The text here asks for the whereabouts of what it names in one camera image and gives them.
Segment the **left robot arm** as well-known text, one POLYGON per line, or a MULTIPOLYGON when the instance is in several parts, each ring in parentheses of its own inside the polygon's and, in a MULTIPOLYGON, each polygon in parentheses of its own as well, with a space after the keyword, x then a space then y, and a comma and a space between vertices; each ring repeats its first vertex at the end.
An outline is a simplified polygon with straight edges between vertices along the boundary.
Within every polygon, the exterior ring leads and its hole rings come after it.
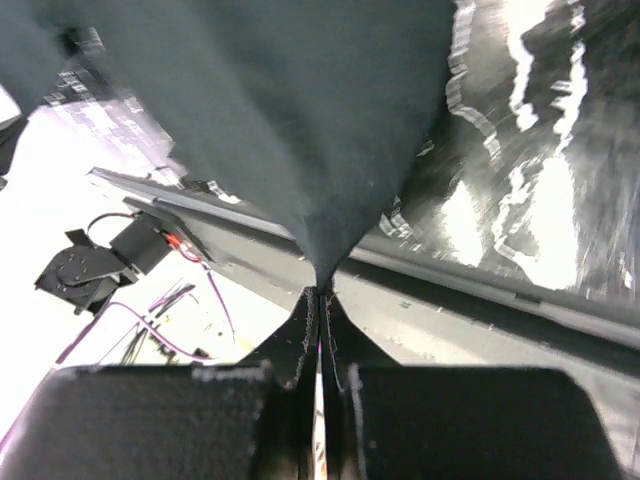
POLYGON ((107 246, 95 243, 87 228, 68 231, 71 245, 53 256, 35 288, 72 305, 76 315, 98 316, 117 290, 151 273, 170 252, 196 263, 210 260, 187 227, 167 216, 138 211, 124 217, 130 223, 107 246))

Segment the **black polo shirt blue logo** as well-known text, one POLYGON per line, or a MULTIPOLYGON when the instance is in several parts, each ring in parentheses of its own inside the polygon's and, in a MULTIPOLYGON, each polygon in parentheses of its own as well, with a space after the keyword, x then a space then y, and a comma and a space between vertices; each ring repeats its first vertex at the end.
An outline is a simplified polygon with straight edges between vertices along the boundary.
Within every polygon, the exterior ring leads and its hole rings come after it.
POLYGON ((329 283, 403 187, 444 103, 450 1, 5 1, 21 110, 95 31, 178 162, 283 226, 329 283))

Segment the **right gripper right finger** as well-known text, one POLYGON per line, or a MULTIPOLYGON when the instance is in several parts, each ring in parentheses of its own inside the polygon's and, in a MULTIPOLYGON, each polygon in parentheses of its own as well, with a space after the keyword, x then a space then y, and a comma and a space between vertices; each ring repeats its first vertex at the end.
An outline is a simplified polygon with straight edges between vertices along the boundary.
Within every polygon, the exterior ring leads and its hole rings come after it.
POLYGON ((539 367, 403 366, 319 299, 332 479, 619 479, 588 394, 539 367))

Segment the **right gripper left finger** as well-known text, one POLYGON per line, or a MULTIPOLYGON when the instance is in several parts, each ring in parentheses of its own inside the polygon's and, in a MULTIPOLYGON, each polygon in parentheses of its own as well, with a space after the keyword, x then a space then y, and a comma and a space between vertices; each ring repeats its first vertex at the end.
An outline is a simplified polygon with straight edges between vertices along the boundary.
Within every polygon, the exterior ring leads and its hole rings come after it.
POLYGON ((69 367, 1 449, 5 479, 310 479, 319 296, 232 365, 69 367))

